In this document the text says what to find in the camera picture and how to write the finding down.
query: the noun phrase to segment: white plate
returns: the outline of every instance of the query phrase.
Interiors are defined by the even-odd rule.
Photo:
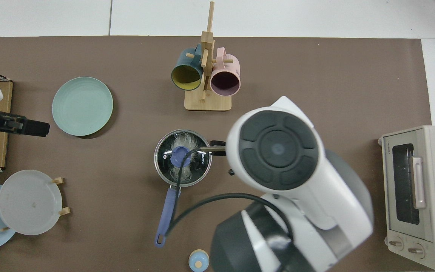
[[[62,194],[52,178],[36,170],[10,176],[0,190],[0,217],[18,233],[42,234],[58,221]]]

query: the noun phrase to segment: white floor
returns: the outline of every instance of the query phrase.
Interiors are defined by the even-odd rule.
[[[214,1],[215,36],[422,39],[435,125],[435,0]],[[0,36],[199,36],[208,9],[208,0],[0,0]]]

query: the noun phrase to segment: mug rack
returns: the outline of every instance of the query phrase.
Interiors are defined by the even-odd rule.
[[[198,88],[192,91],[185,91],[184,107],[186,110],[208,110],[227,111],[231,109],[231,96],[221,96],[211,91],[210,79],[213,69],[214,55],[214,34],[211,31],[213,24],[214,2],[209,4],[209,16],[207,18],[207,31],[201,34],[202,79]],[[232,63],[233,60],[225,60],[225,63]]]

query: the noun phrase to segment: pink mug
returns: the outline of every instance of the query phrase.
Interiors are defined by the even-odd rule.
[[[224,60],[233,60],[233,63],[224,63]],[[239,91],[241,77],[239,75],[239,61],[224,48],[217,49],[216,64],[211,73],[211,90],[221,96],[231,96]]]

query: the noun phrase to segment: toaster oven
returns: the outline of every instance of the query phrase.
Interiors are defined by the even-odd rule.
[[[389,250],[435,269],[435,126],[385,134],[382,146]]]

